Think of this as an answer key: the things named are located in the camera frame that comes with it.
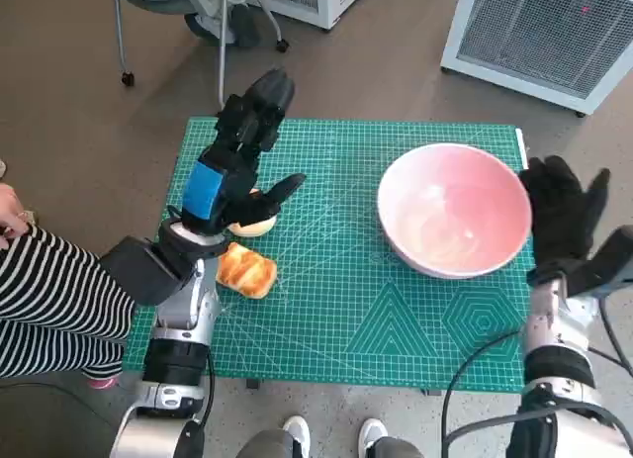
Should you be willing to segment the person's hand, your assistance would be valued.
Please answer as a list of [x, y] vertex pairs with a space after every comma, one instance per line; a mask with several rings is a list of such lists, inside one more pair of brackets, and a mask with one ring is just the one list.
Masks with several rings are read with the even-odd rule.
[[15, 190], [6, 183], [1, 184], [0, 202], [1, 249], [6, 250], [9, 248], [9, 241], [25, 234], [29, 225]]

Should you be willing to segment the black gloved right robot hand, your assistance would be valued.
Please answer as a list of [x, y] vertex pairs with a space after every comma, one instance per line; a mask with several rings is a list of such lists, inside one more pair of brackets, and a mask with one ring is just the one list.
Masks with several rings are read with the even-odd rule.
[[530, 200], [533, 257], [538, 267], [588, 258], [608, 199], [610, 177], [610, 170], [602, 168], [583, 187], [558, 155], [528, 160], [519, 179]]

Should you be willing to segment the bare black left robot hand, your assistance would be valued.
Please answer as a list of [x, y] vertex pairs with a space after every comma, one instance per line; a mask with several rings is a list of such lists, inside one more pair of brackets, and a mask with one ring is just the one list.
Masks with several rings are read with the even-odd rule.
[[232, 94], [219, 112], [214, 141], [200, 154], [182, 199], [183, 226], [214, 235], [229, 226], [251, 226], [276, 216], [304, 183], [294, 173], [269, 191], [255, 192], [260, 155], [270, 151], [295, 94], [285, 70], [264, 73], [241, 95]]

